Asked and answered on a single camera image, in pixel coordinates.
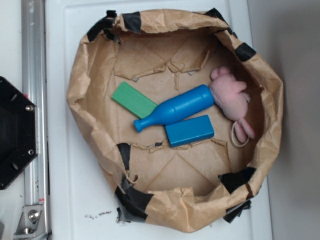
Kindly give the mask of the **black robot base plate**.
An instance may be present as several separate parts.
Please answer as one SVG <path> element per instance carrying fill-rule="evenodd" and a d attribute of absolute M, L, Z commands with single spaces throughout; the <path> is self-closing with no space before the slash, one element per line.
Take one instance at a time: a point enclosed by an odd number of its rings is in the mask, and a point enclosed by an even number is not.
<path fill-rule="evenodd" d="M 38 155 L 37 107 L 0 78 L 0 189 L 5 190 Z"/>

